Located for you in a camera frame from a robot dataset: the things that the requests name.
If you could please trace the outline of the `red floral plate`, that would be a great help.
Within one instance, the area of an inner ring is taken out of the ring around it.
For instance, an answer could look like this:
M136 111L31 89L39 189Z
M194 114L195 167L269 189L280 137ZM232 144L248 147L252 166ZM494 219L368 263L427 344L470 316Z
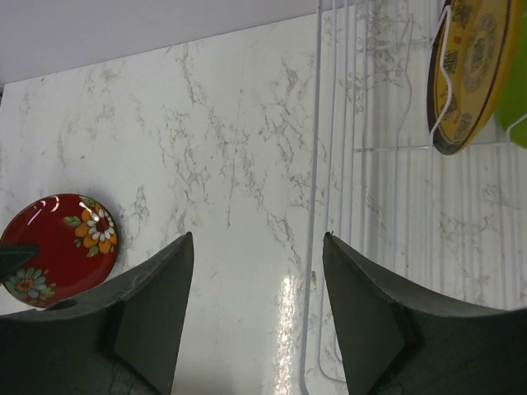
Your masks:
M63 193L16 214L1 246L36 251L1 283L20 302L45 308L104 282L119 255L119 230L102 203Z

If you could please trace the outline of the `lime green plate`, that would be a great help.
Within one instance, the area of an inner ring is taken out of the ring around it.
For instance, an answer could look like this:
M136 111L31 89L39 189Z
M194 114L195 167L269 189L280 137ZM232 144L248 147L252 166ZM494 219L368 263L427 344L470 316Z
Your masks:
M496 116L506 131L517 119L526 114L526 19L522 22L520 42L511 73L497 106Z

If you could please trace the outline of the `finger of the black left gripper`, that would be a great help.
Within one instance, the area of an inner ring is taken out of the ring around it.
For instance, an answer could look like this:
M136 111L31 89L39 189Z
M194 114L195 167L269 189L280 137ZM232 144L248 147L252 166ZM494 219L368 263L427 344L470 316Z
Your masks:
M39 251L40 248L36 245L2 245L0 248L0 280L5 281L26 262L36 257Z

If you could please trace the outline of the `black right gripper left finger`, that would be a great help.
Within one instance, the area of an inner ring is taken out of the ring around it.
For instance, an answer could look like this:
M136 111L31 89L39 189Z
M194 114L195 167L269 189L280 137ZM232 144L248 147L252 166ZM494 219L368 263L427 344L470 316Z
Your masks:
M169 394L194 270L186 233L71 299L1 317L3 394Z

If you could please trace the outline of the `yellow patterned plate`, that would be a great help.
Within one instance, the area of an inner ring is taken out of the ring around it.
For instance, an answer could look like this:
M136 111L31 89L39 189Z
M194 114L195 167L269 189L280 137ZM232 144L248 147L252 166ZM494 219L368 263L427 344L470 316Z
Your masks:
M522 1L444 3L427 80L427 123L442 155L463 150L497 109L525 10Z

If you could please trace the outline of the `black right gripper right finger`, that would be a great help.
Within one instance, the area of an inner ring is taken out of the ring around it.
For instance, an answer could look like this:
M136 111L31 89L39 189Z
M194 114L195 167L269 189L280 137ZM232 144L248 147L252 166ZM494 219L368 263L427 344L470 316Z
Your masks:
M437 293L331 234L323 265L349 393L525 393L524 309Z

